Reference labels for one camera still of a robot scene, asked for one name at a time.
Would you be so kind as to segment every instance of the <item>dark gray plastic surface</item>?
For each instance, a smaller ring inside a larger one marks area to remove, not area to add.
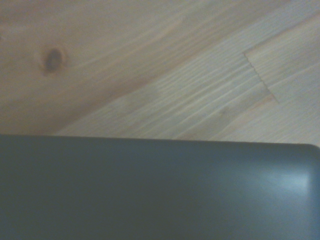
[[[316,240],[311,145],[0,135],[0,240]]]

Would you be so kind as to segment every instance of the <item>laptop lid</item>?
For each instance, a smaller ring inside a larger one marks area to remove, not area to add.
[[[0,135],[1,240],[320,239],[304,144]]]

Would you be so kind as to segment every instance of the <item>dark gray laptop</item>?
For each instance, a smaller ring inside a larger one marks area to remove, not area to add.
[[[318,240],[304,144],[0,136],[0,240]]]

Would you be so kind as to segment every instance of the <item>wood knot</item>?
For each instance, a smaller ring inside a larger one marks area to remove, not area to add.
[[[51,46],[43,51],[40,67],[44,75],[55,74],[65,68],[66,63],[67,53],[65,49],[60,46]]]

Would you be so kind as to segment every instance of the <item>wooden floor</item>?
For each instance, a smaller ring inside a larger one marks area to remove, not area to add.
[[[320,0],[2,0],[0,133],[320,146]]]

